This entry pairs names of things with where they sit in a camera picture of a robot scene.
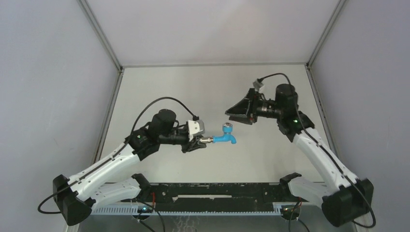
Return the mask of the small metal pipe fitting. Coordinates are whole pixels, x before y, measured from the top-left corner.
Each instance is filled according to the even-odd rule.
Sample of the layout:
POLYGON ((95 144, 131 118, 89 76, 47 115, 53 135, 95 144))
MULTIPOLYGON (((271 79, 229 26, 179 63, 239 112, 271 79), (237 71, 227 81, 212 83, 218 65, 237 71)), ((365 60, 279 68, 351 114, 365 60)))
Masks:
POLYGON ((213 138, 212 136, 210 136, 210 137, 201 137, 201 138, 199 139, 199 141, 200 141, 201 143, 208 144, 208 143, 213 143, 213 142, 214 142, 214 138, 213 138))

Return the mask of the blue plastic water faucet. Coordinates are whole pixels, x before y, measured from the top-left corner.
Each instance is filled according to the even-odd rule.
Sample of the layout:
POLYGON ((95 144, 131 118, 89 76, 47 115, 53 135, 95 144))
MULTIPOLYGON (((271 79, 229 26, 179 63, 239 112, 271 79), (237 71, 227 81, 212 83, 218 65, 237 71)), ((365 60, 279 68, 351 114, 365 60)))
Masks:
POLYGON ((226 122, 222 125, 222 136, 213 136, 212 143, 230 142, 231 144, 236 144, 236 138, 232 135, 233 125, 230 122, 226 122))

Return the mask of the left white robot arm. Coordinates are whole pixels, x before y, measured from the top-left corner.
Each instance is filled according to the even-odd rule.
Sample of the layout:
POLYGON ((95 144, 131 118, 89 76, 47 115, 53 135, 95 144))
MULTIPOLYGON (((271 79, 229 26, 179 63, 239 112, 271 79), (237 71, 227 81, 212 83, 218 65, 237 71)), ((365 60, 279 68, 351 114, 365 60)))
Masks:
POLYGON ((53 179, 53 199, 69 226, 84 221, 96 209, 125 199, 144 202, 150 198, 149 182, 142 174, 125 181, 107 184, 108 179, 149 155, 161 145, 180 145, 183 153, 205 148, 200 141, 205 124, 198 117, 188 120, 181 128, 175 112, 162 109, 143 127, 133 131, 112 153, 70 177, 53 179))

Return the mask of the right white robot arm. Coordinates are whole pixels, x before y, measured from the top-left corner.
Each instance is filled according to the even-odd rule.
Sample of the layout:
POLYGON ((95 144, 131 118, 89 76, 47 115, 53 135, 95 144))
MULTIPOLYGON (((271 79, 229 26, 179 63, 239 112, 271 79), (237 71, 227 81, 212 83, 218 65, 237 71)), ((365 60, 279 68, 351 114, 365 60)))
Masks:
POLYGON ((371 208, 374 186, 368 179, 359 179, 323 142, 314 123, 298 109, 298 95, 293 85, 280 84, 275 98, 265 99, 256 88, 226 110, 231 121, 252 125, 259 117, 276 119, 278 129, 309 159, 324 185, 292 173, 281 178, 280 197, 292 201, 300 197, 318 208, 335 227, 340 227, 366 214, 374 218, 371 208))

